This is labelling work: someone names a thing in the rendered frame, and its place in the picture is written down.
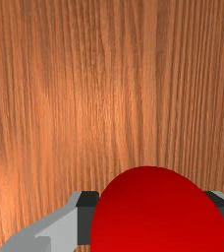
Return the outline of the red ball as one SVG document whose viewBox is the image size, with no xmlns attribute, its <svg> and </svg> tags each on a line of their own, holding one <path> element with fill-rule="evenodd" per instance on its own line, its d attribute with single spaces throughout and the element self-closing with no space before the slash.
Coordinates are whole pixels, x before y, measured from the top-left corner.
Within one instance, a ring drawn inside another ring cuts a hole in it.
<svg viewBox="0 0 224 252">
<path fill-rule="evenodd" d="M 162 167 L 136 167 L 102 192 L 90 252 L 224 252 L 224 219 L 186 177 Z"/>
</svg>

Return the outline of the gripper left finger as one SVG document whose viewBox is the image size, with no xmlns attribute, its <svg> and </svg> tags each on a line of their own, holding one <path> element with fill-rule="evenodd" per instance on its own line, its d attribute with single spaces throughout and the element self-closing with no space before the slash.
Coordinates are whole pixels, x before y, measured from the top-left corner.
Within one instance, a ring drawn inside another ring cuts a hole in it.
<svg viewBox="0 0 224 252">
<path fill-rule="evenodd" d="M 64 207 L 12 235 L 0 252 L 75 252 L 89 245 L 98 199 L 96 191 L 74 192 Z"/>
</svg>

